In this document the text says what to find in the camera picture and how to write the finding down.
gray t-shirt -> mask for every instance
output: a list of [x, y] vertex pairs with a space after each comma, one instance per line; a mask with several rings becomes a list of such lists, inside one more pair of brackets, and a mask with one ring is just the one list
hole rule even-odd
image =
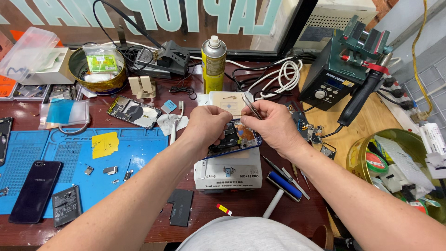
[[299, 232], [259, 217], [217, 218], [189, 236], [177, 251], [213, 250], [309, 250], [322, 251]]

black oppo phone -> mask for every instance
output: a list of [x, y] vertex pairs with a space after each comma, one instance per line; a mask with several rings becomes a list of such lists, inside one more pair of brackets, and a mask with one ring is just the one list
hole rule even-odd
[[10, 223], [36, 224], [40, 221], [61, 167], [62, 163], [57, 161], [33, 163], [9, 215]]

phone battery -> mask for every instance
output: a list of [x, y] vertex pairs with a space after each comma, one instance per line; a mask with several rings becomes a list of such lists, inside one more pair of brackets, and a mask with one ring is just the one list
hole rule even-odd
[[53, 194], [51, 199], [53, 200], [54, 227], [69, 223], [82, 214], [77, 185]]

paint roller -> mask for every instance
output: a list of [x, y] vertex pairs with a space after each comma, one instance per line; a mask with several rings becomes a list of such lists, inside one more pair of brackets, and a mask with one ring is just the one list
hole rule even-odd
[[273, 212], [276, 205], [279, 203], [280, 198], [282, 198], [282, 195], [286, 193], [288, 196], [291, 197], [291, 199], [299, 202], [302, 193], [301, 191], [297, 190], [294, 186], [292, 186], [290, 183], [288, 183], [285, 179], [280, 177], [275, 172], [269, 172], [268, 176], [266, 177], [271, 183], [276, 185], [279, 188], [279, 191], [277, 191], [276, 195], [274, 196], [273, 200], [269, 204], [268, 208], [266, 209], [265, 213], [263, 214], [263, 218], [269, 218], [271, 213]]

yellow sticky note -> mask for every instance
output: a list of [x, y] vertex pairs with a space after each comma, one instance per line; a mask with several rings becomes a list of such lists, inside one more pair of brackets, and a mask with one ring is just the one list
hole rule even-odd
[[100, 158], [111, 155], [118, 150], [119, 139], [116, 132], [100, 134], [91, 137], [91, 147], [93, 148], [93, 158]]

